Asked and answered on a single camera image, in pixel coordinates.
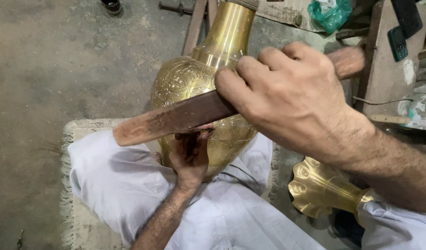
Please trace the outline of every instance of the wire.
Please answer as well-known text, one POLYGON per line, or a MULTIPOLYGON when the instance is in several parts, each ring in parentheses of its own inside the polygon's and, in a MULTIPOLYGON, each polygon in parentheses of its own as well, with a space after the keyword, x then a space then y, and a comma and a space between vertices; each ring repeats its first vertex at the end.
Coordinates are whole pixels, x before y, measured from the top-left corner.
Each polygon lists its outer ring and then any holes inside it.
POLYGON ((383 102, 373 102, 373 101, 362 99, 362 98, 359 98, 359 97, 352 97, 352 98, 355 99, 355 100, 360 100, 360 101, 367 103, 369 105, 383 105, 383 104, 388 104, 388 103, 391 103, 391 102, 397 102, 397 101, 402 101, 402 100, 413 101, 413 98, 410 98, 410 97, 406 97, 406 98, 399 99, 399 100, 383 101, 383 102))

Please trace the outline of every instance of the green plastic bag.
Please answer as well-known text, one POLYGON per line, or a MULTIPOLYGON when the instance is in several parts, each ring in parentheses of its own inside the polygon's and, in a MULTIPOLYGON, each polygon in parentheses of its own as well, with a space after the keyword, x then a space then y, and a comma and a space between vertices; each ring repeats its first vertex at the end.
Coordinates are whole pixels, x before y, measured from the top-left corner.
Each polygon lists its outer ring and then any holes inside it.
POLYGON ((337 0, 335 8, 322 14, 320 3, 312 1, 307 7, 307 11, 313 19, 323 26, 327 33, 333 33, 349 19, 349 15, 352 13, 352 6, 350 0, 337 0))

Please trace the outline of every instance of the rug fringe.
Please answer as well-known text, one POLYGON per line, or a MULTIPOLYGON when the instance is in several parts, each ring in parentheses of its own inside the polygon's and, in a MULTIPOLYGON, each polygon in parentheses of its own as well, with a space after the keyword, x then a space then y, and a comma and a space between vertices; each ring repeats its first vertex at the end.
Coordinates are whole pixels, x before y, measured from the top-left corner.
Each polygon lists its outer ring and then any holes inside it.
POLYGON ((275 206, 276 199, 278 197, 278 179, 279 179, 279 165, 280 165, 280 153, 281 146, 273 143, 273 154, 271 155, 271 190, 268 194, 270 204, 275 206))
POLYGON ((64 190, 61 193, 60 215, 64 218, 65 229, 62 233, 62 246, 64 248, 73 249, 74 243, 74 220, 73 204, 72 204, 72 189, 69 182, 69 173, 71 172, 71 158, 68 153, 68 146, 73 142, 75 128, 109 128, 115 127, 117 124, 128 120, 129 118, 106 118, 106 119, 84 119, 68 122, 63 128, 62 138, 62 167, 63 173, 62 183, 64 190))

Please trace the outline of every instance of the mobile phone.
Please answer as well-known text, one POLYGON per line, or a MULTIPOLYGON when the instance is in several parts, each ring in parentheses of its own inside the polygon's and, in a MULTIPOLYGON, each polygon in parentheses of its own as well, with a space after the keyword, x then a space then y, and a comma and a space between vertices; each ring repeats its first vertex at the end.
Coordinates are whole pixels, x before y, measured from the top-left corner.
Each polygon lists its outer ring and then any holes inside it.
POLYGON ((387 37, 389 38, 390 48, 392 49, 395 61, 399 62, 403 60, 408 55, 408 51, 401 26, 396 26, 388 31, 387 37))
POLYGON ((406 39, 423 27, 415 2, 415 0, 392 0, 398 23, 403 29, 403 35, 406 39))

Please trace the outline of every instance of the engraved brass vase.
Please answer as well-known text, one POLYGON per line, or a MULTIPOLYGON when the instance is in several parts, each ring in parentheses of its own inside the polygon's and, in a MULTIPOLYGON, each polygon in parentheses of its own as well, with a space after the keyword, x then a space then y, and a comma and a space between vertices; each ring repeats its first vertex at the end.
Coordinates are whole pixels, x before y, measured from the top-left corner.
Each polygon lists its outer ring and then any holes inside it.
POLYGON ((315 219, 331 214, 332 208, 339 208, 354 213, 360 223, 357 205, 375 197, 371 188, 359 189, 338 171, 308 156, 293 166, 293 173, 293 181, 288 184, 288 190, 294 197, 293 205, 315 219))
MULTIPOLYGON (((191 57, 180 56, 162 65, 151 91, 151 105, 158 109, 214 90, 214 74, 222 66, 235 71, 238 60, 247 54, 250 28, 255 13, 235 3, 221 2, 205 41, 191 57)), ((220 173, 255 136, 256 130, 236 115, 214 123, 216 130, 208 141, 209 166, 204 181, 220 173)), ((165 166, 173 135, 159 140, 165 166)))

